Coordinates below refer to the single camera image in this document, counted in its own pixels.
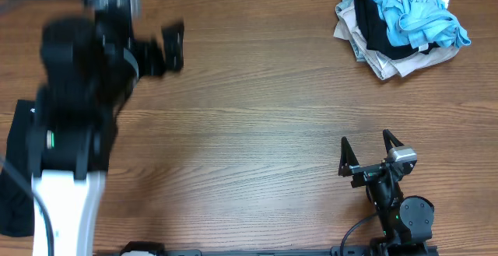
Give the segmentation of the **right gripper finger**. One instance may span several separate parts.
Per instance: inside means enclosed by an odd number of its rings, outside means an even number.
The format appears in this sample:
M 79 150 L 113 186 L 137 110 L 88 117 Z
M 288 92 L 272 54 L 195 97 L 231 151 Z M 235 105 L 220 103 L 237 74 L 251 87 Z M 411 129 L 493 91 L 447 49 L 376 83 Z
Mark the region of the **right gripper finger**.
M 355 153 L 349 141 L 344 136 L 341 138 L 341 156 L 338 168 L 338 175 L 347 177 L 353 174 L 352 169 L 359 166 Z
M 383 130 L 383 139 L 387 151 L 390 151 L 394 147 L 400 147 L 404 145 L 388 129 Z

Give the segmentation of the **light blue printed t-shirt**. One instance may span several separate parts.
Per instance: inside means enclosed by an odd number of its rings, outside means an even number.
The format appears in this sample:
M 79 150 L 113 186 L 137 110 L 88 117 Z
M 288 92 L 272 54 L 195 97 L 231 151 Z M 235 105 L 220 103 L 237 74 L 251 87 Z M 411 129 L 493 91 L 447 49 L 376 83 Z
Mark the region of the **light blue printed t-shirt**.
M 435 43 L 460 48 L 471 44 L 466 29 L 448 7 L 450 0 L 372 0 L 387 24 L 393 46 L 418 48 Z

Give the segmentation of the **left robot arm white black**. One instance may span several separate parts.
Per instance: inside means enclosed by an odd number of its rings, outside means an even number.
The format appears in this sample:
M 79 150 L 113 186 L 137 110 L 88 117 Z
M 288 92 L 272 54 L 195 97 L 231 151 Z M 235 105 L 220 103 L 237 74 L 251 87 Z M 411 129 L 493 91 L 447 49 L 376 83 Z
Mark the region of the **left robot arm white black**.
M 90 255 L 117 117 L 143 77 L 179 72 L 184 23 L 139 40 L 134 0 L 83 0 L 93 16 L 45 24 L 40 57 L 47 81 L 26 135 L 35 208 L 35 255 Z

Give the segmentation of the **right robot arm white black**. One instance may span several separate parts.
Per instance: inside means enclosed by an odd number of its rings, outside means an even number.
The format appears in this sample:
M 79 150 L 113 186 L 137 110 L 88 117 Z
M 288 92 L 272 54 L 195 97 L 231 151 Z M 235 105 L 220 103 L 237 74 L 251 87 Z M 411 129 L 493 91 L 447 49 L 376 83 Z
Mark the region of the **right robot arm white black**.
M 338 175 L 351 177 L 353 188 L 364 187 L 375 213 L 353 225 L 342 238 L 340 255 L 355 252 L 361 255 L 437 255 L 436 247 L 427 245 L 432 238 L 435 208 L 428 199 L 413 195 L 405 197 L 399 182 L 409 175 L 417 163 L 416 151 L 404 145 L 389 130 L 383 130 L 387 156 L 379 164 L 362 167 L 348 139 L 341 139 Z M 347 246 L 349 236 L 364 223 L 378 218 L 382 237 L 370 240 L 365 247 Z

